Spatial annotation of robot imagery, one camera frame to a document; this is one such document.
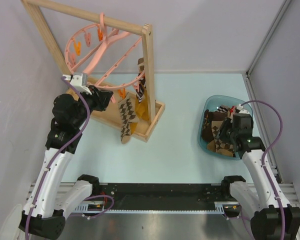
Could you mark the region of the brown beige argyle sock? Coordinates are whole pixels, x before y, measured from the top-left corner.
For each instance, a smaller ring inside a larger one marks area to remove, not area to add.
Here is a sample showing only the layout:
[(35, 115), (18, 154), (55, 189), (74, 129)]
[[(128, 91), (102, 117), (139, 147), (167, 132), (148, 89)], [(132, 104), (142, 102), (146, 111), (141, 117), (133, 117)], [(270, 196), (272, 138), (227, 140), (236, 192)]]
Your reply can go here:
[(135, 108), (129, 95), (121, 100), (117, 106), (120, 117), (120, 142), (126, 144), (130, 141), (133, 134), (131, 124), (138, 123), (139, 118), (135, 113)]

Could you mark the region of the pink round clip hanger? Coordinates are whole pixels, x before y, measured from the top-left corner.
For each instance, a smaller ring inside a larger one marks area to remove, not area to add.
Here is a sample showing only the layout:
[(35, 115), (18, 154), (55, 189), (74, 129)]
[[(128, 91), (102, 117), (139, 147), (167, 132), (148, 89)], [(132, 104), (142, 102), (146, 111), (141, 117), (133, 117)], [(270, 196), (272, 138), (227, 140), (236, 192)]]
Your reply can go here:
[[(86, 45), (89, 47), (91, 45), (91, 36), (87, 32), (87, 30), (91, 28), (96, 28), (97, 35), (99, 39), (99, 44), (93, 48), (86, 56), (82, 57), (78, 62), (76, 62), (76, 56), (81, 55), (81, 42), (76, 41), (76, 37), (80, 34), (84, 35)], [(72, 75), (75, 72), (85, 73), (90, 76), (94, 69), (99, 64), (102, 57), (105, 55), (106, 51), (118, 41), (121, 41), (130, 35), (132, 35), (132, 31), (124, 31), (119, 27), (115, 26), (112, 28), (111, 32), (108, 32), (108, 26), (105, 24), (105, 14), (102, 12), (99, 15), (99, 23), (93, 23), (83, 27), (81, 30), (77, 31), (72, 38), (68, 41), (66, 48), (64, 50), (64, 58), (68, 69), (70, 70), (70, 74)], [(110, 67), (105, 74), (93, 85), (101, 90), (119, 90), (122, 88), (127, 88), (129, 86), (133, 86), (135, 89), (138, 88), (139, 81), (145, 76), (145, 71), (142, 74), (139, 74), (135, 79), (131, 82), (122, 84), (120, 86), (109, 87), (107, 85), (102, 86), (101, 83), (104, 82), (106, 78), (110, 76), (110, 74), (125, 60), (128, 55), (141, 43), (142, 37), (139, 37), (135, 43), (124, 53), (115, 64)]]

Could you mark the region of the mustard striped cuff sock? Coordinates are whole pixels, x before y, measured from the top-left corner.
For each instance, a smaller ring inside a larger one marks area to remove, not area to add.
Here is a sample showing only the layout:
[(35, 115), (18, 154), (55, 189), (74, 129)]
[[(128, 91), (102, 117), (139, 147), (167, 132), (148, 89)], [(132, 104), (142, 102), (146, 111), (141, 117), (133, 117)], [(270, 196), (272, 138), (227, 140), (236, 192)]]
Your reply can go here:
[(146, 79), (144, 77), (138, 82), (138, 88), (136, 88), (135, 91), (135, 114), (138, 118), (144, 121), (149, 121), (148, 95), (146, 89)]

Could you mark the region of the cream brown striped sock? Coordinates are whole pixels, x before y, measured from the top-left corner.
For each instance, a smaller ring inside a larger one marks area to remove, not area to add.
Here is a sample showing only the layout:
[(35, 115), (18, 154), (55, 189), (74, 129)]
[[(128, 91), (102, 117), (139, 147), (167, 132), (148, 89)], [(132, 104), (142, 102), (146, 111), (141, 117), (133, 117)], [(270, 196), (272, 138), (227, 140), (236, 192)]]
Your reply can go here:
[(142, 74), (145, 71), (145, 63), (143, 57), (138, 59), (137, 66), (138, 66), (139, 73)]

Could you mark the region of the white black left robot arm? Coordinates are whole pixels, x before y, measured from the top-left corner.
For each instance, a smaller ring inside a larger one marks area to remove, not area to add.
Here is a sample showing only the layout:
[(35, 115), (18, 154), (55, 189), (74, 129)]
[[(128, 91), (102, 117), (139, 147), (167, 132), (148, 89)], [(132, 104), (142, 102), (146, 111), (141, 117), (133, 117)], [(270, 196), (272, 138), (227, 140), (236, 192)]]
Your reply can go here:
[(48, 240), (60, 237), (70, 214), (87, 198), (102, 197), (98, 177), (83, 174), (61, 198), (57, 193), (68, 164), (75, 155), (91, 113), (107, 109), (112, 91), (89, 86), (75, 99), (64, 93), (53, 101), (53, 118), (45, 143), (43, 164), (32, 193), (21, 212), (19, 228), (26, 235)]

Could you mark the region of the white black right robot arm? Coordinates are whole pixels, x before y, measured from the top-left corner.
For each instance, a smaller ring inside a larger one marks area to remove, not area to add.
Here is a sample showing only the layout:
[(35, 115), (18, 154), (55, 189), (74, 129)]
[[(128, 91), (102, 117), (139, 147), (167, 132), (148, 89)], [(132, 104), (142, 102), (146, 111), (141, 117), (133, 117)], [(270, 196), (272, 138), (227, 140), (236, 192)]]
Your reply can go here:
[(300, 208), (292, 206), (281, 190), (267, 159), (260, 137), (253, 136), (253, 118), (235, 113), (225, 118), (218, 138), (233, 145), (247, 167), (256, 193), (243, 180), (235, 180), (220, 188), (221, 196), (236, 199), (250, 219), (251, 233), (256, 240), (294, 240), (300, 227)]

